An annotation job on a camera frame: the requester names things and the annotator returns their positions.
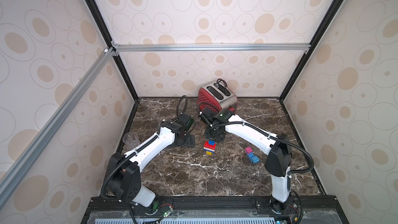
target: toaster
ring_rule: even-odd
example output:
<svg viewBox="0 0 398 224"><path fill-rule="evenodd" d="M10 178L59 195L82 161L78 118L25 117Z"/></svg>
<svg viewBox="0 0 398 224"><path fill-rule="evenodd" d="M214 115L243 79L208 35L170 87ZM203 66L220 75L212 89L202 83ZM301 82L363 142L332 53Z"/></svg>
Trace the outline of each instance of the toaster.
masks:
<svg viewBox="0 0 398 224"><path fill-rule="evenodd" d="M223 79L218 79L211 82L199 89L198 103L207 102L215 106L218 111L227 108L235 113L238 107L238 98L231 89L228 88L227 83ZM203 110L208 105L200 105L200 109Z"/></svg>

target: aluminum extrusion bar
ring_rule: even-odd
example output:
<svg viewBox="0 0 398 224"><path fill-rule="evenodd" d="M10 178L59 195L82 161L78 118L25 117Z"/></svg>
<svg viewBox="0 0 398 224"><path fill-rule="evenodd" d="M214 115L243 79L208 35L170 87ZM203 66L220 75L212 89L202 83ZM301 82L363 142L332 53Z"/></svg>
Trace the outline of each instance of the aluminum extrusion bar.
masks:
<svg viewBox="0 0 398 224"><path fill-rule="evenodd" d="M112 47L107 48L105 51L107 52L102 53L90 70L72 90L67 99L52 115L47 124L40 130L30 145L9 169L0 184L0 209L5 205L14 190L18 187L30 168L36 162L37 158L46 148L47 144L52 140L52 137L54 137L58 129L62 126L65 119L69 116L87 89L91 86L92 82L105 66L106 62L115 55Z"/></svg>
<svg viewBox="0 0 398 224"><path fill-rule="evenodd" d="M309 43L267 43L267 44L116 44L116 52L137 51L243 51L243 50L309 50Z"/></svg>

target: red lego brick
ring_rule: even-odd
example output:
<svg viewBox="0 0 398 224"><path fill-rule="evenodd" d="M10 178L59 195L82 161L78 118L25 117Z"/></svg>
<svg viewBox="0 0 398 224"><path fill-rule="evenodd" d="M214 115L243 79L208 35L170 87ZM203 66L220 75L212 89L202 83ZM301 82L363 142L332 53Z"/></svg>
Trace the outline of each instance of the red lego brick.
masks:
<svg viewBox="0 0 398 224"><path fill-rule="evenodd" d="M204 147L205 147L205 148L212 149L212 150L215 150L215 149L216 149L216 144L211 145L211 144L209 144L208 141L206 141Z"/></svg>

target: red wire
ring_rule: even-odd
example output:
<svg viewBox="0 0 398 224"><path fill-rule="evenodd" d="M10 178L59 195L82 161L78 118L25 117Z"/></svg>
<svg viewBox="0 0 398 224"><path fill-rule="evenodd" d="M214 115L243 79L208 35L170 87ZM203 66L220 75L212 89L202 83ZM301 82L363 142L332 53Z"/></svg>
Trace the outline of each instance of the red wire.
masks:
<svg viewBox="0 0 398 224"><path fill-rule="evenodd" d="M165 204L163 204L162 206L160 206L159 208L163 207L164 205L172 206L172 208L174 209L173 205L171 205L170 203L165 203Z"/></svg>
<svg viewBox="0 0 398 224"><path fill-rule="evenodd" d="M294 209L296 210L297 214L299 214L299 212L297 211L297 209L296 209L295 207L293 207L293 206L290 206L290 205L289 205L289 207L292 207L292 208L294 208Z"/></svg>

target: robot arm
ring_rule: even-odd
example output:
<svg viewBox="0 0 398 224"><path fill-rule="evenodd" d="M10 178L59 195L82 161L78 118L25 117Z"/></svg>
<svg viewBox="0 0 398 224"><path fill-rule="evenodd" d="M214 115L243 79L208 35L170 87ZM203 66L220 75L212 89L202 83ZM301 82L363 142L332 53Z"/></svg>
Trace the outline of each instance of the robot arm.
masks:
<svg viewBox="0 0 398 224"><path fill-rule="evenodd" d="M228 120L229 122L235 122L235 121L246 122L238 115L232 115ZM257 132L256 130L253 130L247 125L244 124L228 125L225 127L225 131L235 134L243 138L244 140L248 141L249 143L255 145L267 156L269 156L270 152L271 155L275 155L275 152L271 150L274 147L276 141L268 138L267 136L264 136L263 134ZM270 136L276 138L278 137L275 133L267 132L265 130L262 131L268 133L268 135ZM281 151L281 149L279 149L279 147L277 146L275 146L274 150L278 150L276 151L276 153ZM286 156L287 161L289 162L288 163L285 162L283 165L281 165L279 157L277 159L272 159L271 156L269 156L269 158L267 158L266 160L266 169L271 173L272 197L278 200L279 202L286 202L290 194L290 177L287 175L287 173L290 171L289 165L291 160L291 150L290 150L290 156Z"/></svg>
<svg viewBox="0 0 398 224"><path fill-rule="evenodd" d="M138 147L124 153L125 157L128 157L133 152L136 152L139 148L146 145L146 147L134 157L130 158L130 162L136 163L140 168L140 172L147 166L147 164L158 155L164 148L171 145L174 142L175 134L167 127L161 127L159 135L155 132L151 137L144 141Z"/></svg>
<svg viewBox="0 0 398 224"><path fill-rule="evenodd" d="M194 140L190 134L194 120L184 113L173 120L162 121L158 132L138 147L124 153L116 152L109 159L105 180L101 188L101 196L105 196L105 188L126 204L139 203L153 213L158 206L158 196L141 184L143 168L171 144L183 146L186 140Z"/></svg>
<svg viewBox="0 0 398 224"><path fill-rule="evenodd" d="M287 135L277 136L275 133L262 130L246 122L238 115L222 109L215 113L209 107L199 112L201 120L208 124L205 136L213 141L222 142L225 133L235 134L255 145L268 157L265 162L266 170L271 174L273 209L280 212L287 207L290 195L290 164L292 159L291 147L277 140L289 142Z"/></svg>

